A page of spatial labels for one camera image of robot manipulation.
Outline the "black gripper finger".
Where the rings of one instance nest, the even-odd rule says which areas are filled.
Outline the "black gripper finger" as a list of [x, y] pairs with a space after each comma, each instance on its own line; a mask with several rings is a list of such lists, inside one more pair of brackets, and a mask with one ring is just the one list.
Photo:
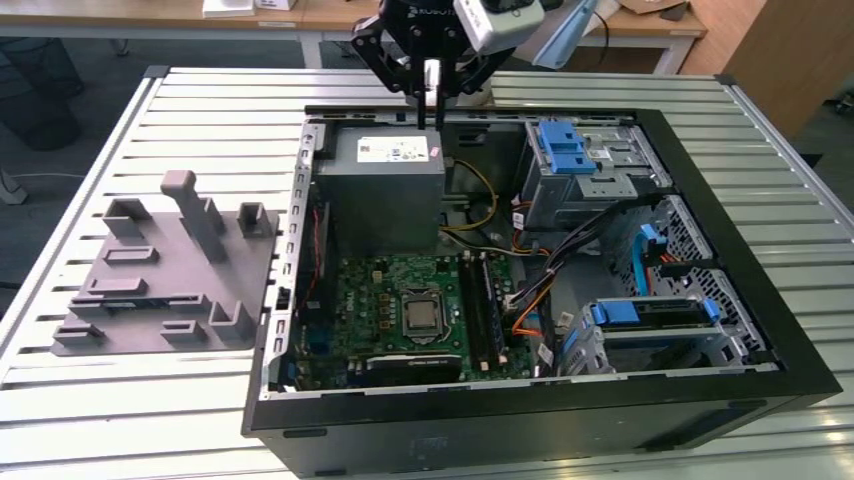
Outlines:
[[507, 58], [511, 50], [503, 50], [488, 55], [475, 55], [460, 66], [449, 58], [437, 59], [437, 83], [435, 92], [435, 129], [444, 126], [447, 107], [451, 106], [461, 94], [473, 94], [480, 90]]
[[411, 45], [407, 53], [408, 61], [397, 61], [381, 46], [384, 33], [383, 21], [379, 17], [364, 18], [353, 27], [351, 46], [368, 68], [392, 93], [404, 93], [409, 104], [416, 109], [416, 128], [425, 129], [425, 57]]

